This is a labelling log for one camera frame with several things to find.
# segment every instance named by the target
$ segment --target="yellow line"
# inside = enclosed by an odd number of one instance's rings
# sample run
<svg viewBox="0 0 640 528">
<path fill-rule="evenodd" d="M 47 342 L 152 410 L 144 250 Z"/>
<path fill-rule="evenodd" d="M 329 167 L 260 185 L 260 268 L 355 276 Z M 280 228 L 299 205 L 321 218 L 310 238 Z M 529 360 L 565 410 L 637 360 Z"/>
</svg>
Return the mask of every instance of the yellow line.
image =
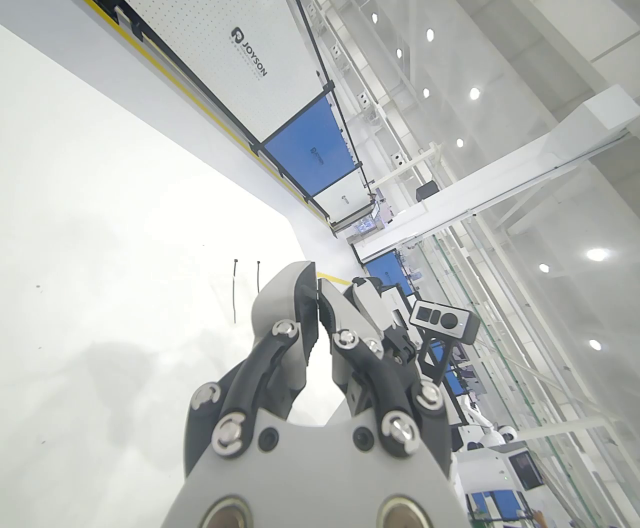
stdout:
<svg viewBox="0 0 640 528">
<path fill-rule="evenodd" d="M 327 275 L 326 273 L 321 273 L 319 271 L 316 273 L 316 275 L 318 277 L 320 277 L 320 278 L 325 278 L 327 280 L 330 280 L 331 282 L 335 282 L 335 283 L 338 283 L 338 284 L 345 284 L 345 285 L 351 284 L 350 280 L 345 280 L 343 278 L 337 278 L 337 277 L 334 277 L 333 275 Z"/>
<path fill-rule="evenodd" d="M 175 78 L 175 76 L 173 76 L 171 74 L 171 72 L 169 72 L 161 63 L 160 61 L 158 61 L 155 57 L 153 57 L 153 55 L 151 55 L 146 49 L 144 49 L 142 47 L 142 45 L 140 44 L 140 42 L 133 36 L 129 35 L 126 31 L 124 31 L 124 29 L 122 29 L 118 24 L 116 24 L 113 20 L 111 20 L 111 18 L 104 12 L 102 11 L 102 9 L 100 9 L 93 0 L 84 0 L 85 3 L 91 8 L 93 9 L 96 13 L 98 13 L 102 19 L 107 22 L 107 24 L 109 24 L 115 31 L 118 32 L 118 34 L 124 38 L 129 44 L 131 44 L 142 56 L 144 56 L 145 59 L 147 59 L 151 64 L 153 64 L 153 66 L 155 66 L 158 71 L 160 71 L 160 73 L 162 73 L 162 75 L 164 75 L 167 79 L 169 79 L 169 81 L 171 81 L 184 95 L 186 95 L 189 99 L 191 99 L 191 101 L 198 106 L 198 108 L 200 108 L 205 114 L 207 114 L 220 128 L 222 128 L 226 134 L 231 137 L 231 139 L 233 139 L 238 145 L 240 145 L 240 147 L 242 147 L 248 154 L 250 154 L 252 157 L 254 157 L 256 160 L 258 160 L 258 162 L 267 170 L 269 171 L 269 173 L 272 174 L 272 176 L 274 176 L 274 178 L 281 183 L 282 185 L 284 185 L 298 200 L 300 200 L 300 202 L 302 202 L 303 204 L 305 204 L 305 206 L 307 207 L 307 209 L 309 209 L 312 213 L 314 213 L 318 218 L 320 218 L 320 220 L 323 221 L 324 224 L 326 224 L 328 226 L 328 223 L 326 221 L 326 218 L 324 218 L 324 216 L 317 210 L 315 210 L 313 207 L 311 207 L 308 203 L 306 203 L 305 199 L 300 196 L 300 194 L 298 194 L 297 190 L 292 187 L 288 182 L 284 181 L 279 174 L 277 174 L 271 167 L 269 167 L 269 165 L 267 165 L 264 160 L 262 158 L 260 158 L 259 156 L 257 156 L 249 147 L 249 145 L 247 145 L 247 143 L 245 141 L 243 141 L 241 138 L 239 138 L 234 132 L 233 130 L 231 130 L 227 125 L 225 125 L 211 110 L 209 110 L 209 108 L 207 108 L 207 106 L 205 104 L 203 104 L 202 102 L 200 102 L 200 100 L 198 100 L 197 97 L 195 97 L 178 79 Z"/>
</svg>

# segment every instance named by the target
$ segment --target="ceiling light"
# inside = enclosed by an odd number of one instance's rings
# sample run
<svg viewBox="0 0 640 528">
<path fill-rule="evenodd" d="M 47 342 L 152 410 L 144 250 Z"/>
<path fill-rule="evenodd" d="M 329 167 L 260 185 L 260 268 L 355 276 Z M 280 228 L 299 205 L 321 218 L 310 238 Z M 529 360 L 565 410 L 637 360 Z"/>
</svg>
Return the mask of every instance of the ceiling light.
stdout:
<svg viewBox="0 0 640 528">
<path fill-rule="evenodd" d="M 602 248 L 593 248 L 592 250 L 587 251 L 587 258 L 595 260 L 596 262 L 602 262 L 608 256 L 609 252 Z"/>
</svg>

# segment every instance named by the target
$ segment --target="joyson logo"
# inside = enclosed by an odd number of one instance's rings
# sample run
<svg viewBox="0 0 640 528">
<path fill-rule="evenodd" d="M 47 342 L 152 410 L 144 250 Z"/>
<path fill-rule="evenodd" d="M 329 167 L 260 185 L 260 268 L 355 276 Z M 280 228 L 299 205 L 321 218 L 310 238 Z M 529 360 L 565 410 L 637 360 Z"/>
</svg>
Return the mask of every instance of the joyson logo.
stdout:
<svg viewBox="0 0 640 528">
<path fill-rule="evenodd" d="M 240 28 L 234 28 L 231 32 L 231 40 L 236 45 L 236 49 L 244 56 L 247 64 L 252 67 L 255 66 L 257 71 L 255 74 L 258 78 L 264 77 L 267 74 L 267 70 L 264 69 L 264 66 L 260 62 L 260 59 L 255 54 L 253 47 L 249 44 L 248 41 L 244 39 L 244 33 Z"/>
</svg>

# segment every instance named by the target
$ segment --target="robotic hand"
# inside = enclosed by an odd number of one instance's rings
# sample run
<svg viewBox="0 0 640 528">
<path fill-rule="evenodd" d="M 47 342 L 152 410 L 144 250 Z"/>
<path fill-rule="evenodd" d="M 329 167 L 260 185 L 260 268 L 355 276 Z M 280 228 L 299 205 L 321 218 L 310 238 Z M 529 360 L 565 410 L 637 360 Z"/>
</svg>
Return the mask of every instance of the robotic hand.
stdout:
<svg viewBox="0 0 640 528">
<path fill-rule="evenodd" d="M 447 481 L 444 397 L 420 375 L 385 288 L 356 278 L 341 294 L 316 279 L 313 262 L 295 262 L 261 290 L 252 351 L 191 398 L 186 480 L 163 528 L 468 527 Z M 318 312 L 351 419 L 309 428 L 286 420 L 306 384 Z"/>
</svg>

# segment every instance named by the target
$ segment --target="white robot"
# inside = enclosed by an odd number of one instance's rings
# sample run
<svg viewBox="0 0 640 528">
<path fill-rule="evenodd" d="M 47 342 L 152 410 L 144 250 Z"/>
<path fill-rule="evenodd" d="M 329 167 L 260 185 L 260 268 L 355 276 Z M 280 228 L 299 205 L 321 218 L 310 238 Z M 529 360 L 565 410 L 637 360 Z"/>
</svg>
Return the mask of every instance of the white robot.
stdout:
<svg viewBox="0 0 640 528">
<path fill-rule="evenodd" d="M 461 398 L 461 405 L 464 411 L 482 428 L 484 433 L 477 441 L 467 444 L 468 450 L 504 445 L 517 440 L 518 433 L 513 427 L 498 426 L 496 428 L 495 424 L 483 416 L 469 396 L 465 395 Z"/>
</svg>

